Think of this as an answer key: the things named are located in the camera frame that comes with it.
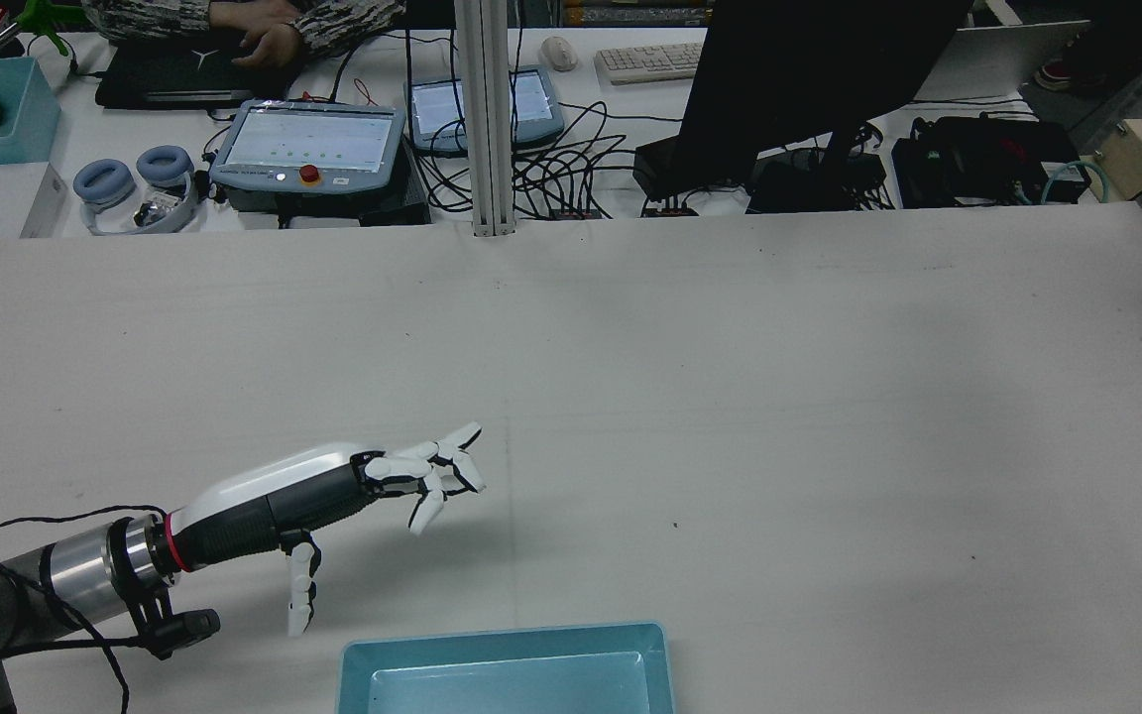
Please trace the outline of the left white grey robot hand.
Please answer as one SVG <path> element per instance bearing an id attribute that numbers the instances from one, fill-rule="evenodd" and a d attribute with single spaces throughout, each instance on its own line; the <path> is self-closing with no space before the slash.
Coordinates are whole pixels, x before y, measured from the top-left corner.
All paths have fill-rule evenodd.
<path id="1" fill-rule="evenodd" d="M 482 430 L 467 423 L 444 438 L 402 450 L 333 442 L 231 476 L 167 514 L 155 529 L 164 573 L 198 572 L 279 549 L 288 563 L 286 631 L 303 636 L 314 613 L 317 529 L 339 523 L 380 499 L 413 496 L 410 534 L 421 535 L 450 497 L 486 484 L 468 448 Z"/>

